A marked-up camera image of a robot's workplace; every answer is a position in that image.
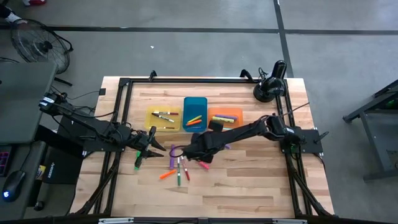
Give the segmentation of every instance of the wooden table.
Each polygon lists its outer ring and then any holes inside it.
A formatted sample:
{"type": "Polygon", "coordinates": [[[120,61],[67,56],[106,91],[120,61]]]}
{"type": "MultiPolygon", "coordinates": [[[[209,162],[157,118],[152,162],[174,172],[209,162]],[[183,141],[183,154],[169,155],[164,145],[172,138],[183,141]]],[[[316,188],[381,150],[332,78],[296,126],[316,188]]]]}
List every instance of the wooden table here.
{"type": "MultiPolygon", "coordinates": [[[[98,99],[96,115],[113,110],[119,78],[104,77],[102,88],[106,88],[106,94],[98,99]]],[[[306,103],[308,98],[303,79],[289,78],[287,81],[292,107],[306,103]]],[[[208,108],[242,108],[244,124],[251,123],[264,114],[276,113],[276,102],[257,101],[253,97],[253,86],[224,83],[135,83],[127,121],[134,129],[144,129],[148,106],[182,107],[186,96],[207,97],[208,108]]],[[[126,90],[119,111],[123,110],[125,94],[126,90]]],[[[294,117],[297,126],[303,129],[313,127],[308,105],[295,111],[294,117]]],[[[170,149],[171,144],[188,144],[191,135],[181,131],[157,132],[155,136],[161,145],[170,149]]],[[[169,170],[168,151],[155,149],[165,157],[147,159],[140,170],[134,170],[136,151],[127,149],[121,158],[112,216],[294,217],[286,161],[279,143],[258,136],[233,143],[231,147],[228,151],[217,153],[209,171],[198,166],[195,161],[187,162],[191,181],[182,173],[181,187],[177,186],[176,175],[159,180],[159,175],[169,170]]],[[[96,152],[84,160],[71,212],[81,208],[98,186],[103,156],[104,153],[96,152]]],[[[311,154],[302,157],[308,187],[326,210],[333,213],[322,163],[311,154]]],[[[298,190],[298,197],[300,208],[305,212],[301,190],[298,190]]]]}

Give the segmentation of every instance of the orange marker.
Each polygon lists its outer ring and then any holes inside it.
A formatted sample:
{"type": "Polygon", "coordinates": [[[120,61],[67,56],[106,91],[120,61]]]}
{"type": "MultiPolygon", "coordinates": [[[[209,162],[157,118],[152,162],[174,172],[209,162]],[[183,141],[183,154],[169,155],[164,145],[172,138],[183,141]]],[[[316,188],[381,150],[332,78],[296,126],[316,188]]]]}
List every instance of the orange marker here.
{"type": "Polygon", "coordinates": [[[198,124],[198,123],[201,123],[201,120],[192,121],[191,123],[187,123],[187,126],[189,126],[189,125],[194,125],[194,124],[198,124]]]}
{"type": "Polygon", "coordinates": [[[167,172],[167,173],[165,173],[165,174],[162,174],[162,175],[160,175],[160,179],[164,179],[164,178],[166,178],[166,177],[168,177],[168,176],[170,176],[170,175],[172,175],[172,174],[174,174],[174,173],[176,173],[176,169],[174,169],[174,170],[171,170],[170,172],[167,172]]]}

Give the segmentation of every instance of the purple cylinder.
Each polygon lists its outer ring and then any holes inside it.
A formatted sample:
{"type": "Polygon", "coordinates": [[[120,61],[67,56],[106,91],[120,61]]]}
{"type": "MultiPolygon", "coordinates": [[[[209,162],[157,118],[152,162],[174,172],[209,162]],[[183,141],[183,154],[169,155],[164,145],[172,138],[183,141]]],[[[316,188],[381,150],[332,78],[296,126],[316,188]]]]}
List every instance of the purple cylinder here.
{"type": "Polygon", "coordinates": [[[216,117],[219,117],[219,118],[228,118],[228,119],[233,119],[233,120],[237,120],[237,119],[238,119],[237,116],[222,115],[222,114],[216,114],[216,117]]]}
{"type": "MultiPolygon", "coordinates": [[[[170,153],[171,156],[174,156],[174,145],[172,145],[172,151],[170,153]]],[[[174,169],[174,157],[170,157],[170,169],[174,169]]]]}

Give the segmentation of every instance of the gray floor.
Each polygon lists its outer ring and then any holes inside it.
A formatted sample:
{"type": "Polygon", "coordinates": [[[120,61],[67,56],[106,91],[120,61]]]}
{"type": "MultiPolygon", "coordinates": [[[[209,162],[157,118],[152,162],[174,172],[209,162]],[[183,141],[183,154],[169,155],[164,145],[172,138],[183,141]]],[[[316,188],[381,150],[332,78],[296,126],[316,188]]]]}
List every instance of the gray floor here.
{"type": "MultiPolygon", "coordinates": [[[[395,0],[280,0],[286,29],[397,30],[395,0]]],[[[271,0],[51,0],[44,6],[10,6],[45,24],[65,26],[277,28],[271,0]]],[[[55,86],[71,96],[97,90],[105,75],[236,77],[256,74],[282,59],[278,34],[58,32],[74,44],[72,62],[55,86]]],[[[6,31],[0,56],[17,56],[6,31]]],[[[323,140],[326,174],[335,213],[341,217],[397,222],[398,178],[365,184],[378,170],[362,124],[341,117],[398,78],[396,35],[288,35],[294,76],[304,78],[313,118],[323,140]]],[[[76,105],[96,103],[90,95],[76,105]]],[[[43,118],[50,128],[55,123],[43,118]]]]}

